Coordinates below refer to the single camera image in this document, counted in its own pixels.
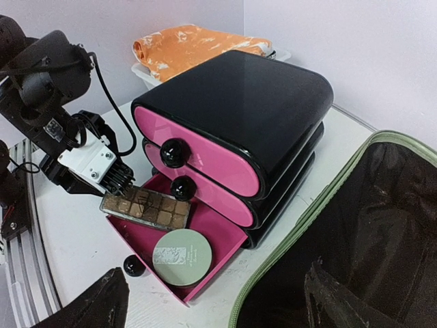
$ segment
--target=black cable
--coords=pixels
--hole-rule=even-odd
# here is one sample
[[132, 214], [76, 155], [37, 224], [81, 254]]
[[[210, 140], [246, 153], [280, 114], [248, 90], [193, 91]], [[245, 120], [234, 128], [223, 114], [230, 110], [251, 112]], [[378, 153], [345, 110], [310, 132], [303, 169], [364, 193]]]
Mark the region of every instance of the black cable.
[[91, 131], [92, 133], [97, 137], [97, 138], [102, 138], [102, 135], [100, 134], [100, 132], [98, 132], [98, 129], [96, 128], [96, 126], [94, 125], [93, 122], [91, 122], [91, 120], [89, 119], [88, 116], [82, 114], [82, 113], [75, 113], [72, 115], [73, 118], [82, 118], [85, 121], [87, 121], [87, 123], [91, 126]]
[[[77, 124], [79, 135], [81, 137], [81, 142], [78, 143], [76, 139], [71, 139], [68, 135], [68, 128], [70, 127], [71, 123], [74, 122]], [[63, 138], [64, 142], [67, 144], [67, 146], [70, 146], [71, 148], [80, 148], [83, 147], [87, 143], [87, 128], [85, 128], [85, 124], [78, 120], [77, 118], [73, 118], [67, 123], [67, 131], [66, 135]]]
[[[30, 174], [36, 174], [36, 173], [39, 173], [41, 171], [40, 167], [38, 165], [36, 165], [34, 162], [24, 162], [24, 163], [18, 164], [13, 159], [11, 159], [11, 158], [9, 158], [9, 159], [11, 160], [12, 164], [14, 164], [16, 166], [15, 169], [20, 169], [21, 171], [24, 171], [24, 172], [30, 173]], [[30, 166], [36, 167], [36, 171], [27, 169], [26, 168], [27, 164], [30, 164]]]
[[79, 65], [82, 61], [76, 60], [72, 61], [68, 64], [62, 64], [62, 65], [53, 65], [53, 66], [35, 66], [35, 67], [28, 67], [28, 68], [17, 68], [17, 69], [11, 69], [11, 70], [0, 70], [0, 77], [2, 76], [14, 76], [14, 75], [26, 75], [26, 74], [33, 74], [33, 73], [43, 73], [43, 72], [58, 72], [60, 70], [66, 70], [67, 68], [71, 68], [73, 66]]
[[122, 122], [124, 123], [126, 128], [129, 130], [130, 135], [132, 136], [132, 147], [130, 147], [130, 149], [125, 151], [125, 152], [118, 152], [117, 155], [120, 157], [123, 157], [123, 156], [127, 156], [129, 154], [132, 154], [134, 152], [135, 148], [137, 147], [137, 137], [135, 136], [135, 132], [132, 130], [132, 127], [129, 125], [128, 121], [126, 121], [126, 119], [124, 118], [122, 112], [118, 109], [118, 106], [117, 106], [117, 104], [115, 104], [115, 101], [112, 99], [112, 96], [109, 93], [109, 90], [108, 90], [106, 84], [104, 84], [103, 76], [102, 76], [102, 73], [101, 73], [100, 68], [98, 66], [97, 55], [95, 53], [92, 53], [92, 52], [88, 53], [88, 55], [90, 55], [92, 57], [94, 65], [96, 66], [97, 76], [98, 76], [98, 79], [100, 81], [100, 84], [102, 85], [103, 91], [107, 95], [107, 98], [108, 98], [109, 102], [111, 103], [112, 107], [114, 108], [115, 112], [118, 114], [118, 116], [120, 117], [120, 119], [122, 120]]

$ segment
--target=glossy black top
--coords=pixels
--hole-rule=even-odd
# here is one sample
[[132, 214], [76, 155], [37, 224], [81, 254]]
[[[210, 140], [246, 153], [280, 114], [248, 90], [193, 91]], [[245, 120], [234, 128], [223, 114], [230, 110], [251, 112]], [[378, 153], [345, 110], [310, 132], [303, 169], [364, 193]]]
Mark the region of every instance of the glossy black top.
[[314, 72], [229, 51], [155, 87], [132, 108], [154, 110], [237, 152], [271, 185], [332, 102], [331, 86]]

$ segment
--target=open drawer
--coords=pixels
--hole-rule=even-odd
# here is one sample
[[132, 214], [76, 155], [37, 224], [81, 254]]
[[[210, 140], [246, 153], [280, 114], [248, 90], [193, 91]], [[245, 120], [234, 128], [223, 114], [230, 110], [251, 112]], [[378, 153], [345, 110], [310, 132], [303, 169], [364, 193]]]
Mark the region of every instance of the open drawer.
[[[156, 174], [144, 185], [145, 188], [170, 194], [170, 180], [162, 174]], [[225, 265], [247, 239], [247, 235], [210, 207], [197, 200], [192, 203], [192, 213], [187, 228], [204, 235], [212, 248], [212, 264], [209, 273], [191, 288], [177, 288], [166, 284], [154, 271], [152, 254], [164, 231], [139, 225], [114, 216], [108, 216], [109, 222], [127, 242], [147, 269], [166, 288], [183, 303], [190, 301]]]

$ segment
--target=white wall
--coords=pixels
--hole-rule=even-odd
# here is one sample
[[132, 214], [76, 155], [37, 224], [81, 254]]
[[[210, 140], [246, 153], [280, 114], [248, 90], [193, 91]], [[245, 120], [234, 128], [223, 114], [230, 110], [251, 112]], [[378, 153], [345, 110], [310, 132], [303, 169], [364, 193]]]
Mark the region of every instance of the white wall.
[[[135, 62], [130, 48], [137, 38], [185, 23], [243, 32], [243, 0], [0, 0], [0, 14], [15, 19], [28, 36], [40, 38], [60, 29], [72, 44], [82, 43], [87, 51], [96, 52], [119, 105], [145, 91], [130, 71]], [[110, 109], [95, 73], [92, 79], [88, 93], [66, 106], [69, 111]], [[20, 139], [2, 116], [0, 139], [10, 145]]]
[[244, 32], [322, 73], [335, 102], [437, 148], [437, 1], [245, 0]]

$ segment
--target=white basket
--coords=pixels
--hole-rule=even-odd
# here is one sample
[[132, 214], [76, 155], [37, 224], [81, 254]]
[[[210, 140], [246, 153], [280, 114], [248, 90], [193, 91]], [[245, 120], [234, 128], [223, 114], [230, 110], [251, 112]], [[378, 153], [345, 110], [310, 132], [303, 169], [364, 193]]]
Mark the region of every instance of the white basket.
[[[292, 54], [286, 50], [275, 48], [276, 57], [275, 59], [280, 62], [285, 62], [287, 59], [291, 58]], [[151, 90], [154, 87], [160, 85], [162, 82], [155, 79], [150, 75], [150, 70], [143, 64], [135, 63], [133, 64], [131, 70], [143, 80], [147, 90]]]

